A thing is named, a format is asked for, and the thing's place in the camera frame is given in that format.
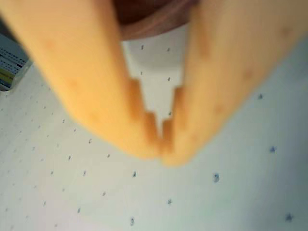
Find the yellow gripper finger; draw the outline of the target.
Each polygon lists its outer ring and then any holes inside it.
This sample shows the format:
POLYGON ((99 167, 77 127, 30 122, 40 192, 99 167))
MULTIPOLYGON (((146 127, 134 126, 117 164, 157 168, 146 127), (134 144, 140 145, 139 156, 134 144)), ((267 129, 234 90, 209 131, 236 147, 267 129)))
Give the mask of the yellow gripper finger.
POLYGON ((78 123, 130 155, 161 155, 110 0, 3 0, 0 15, 78 123))
POLYGON ((307 33, 305 0, 193 6, 183 84, 163 122, 162 162, 181 165, 196 154, 307 33))

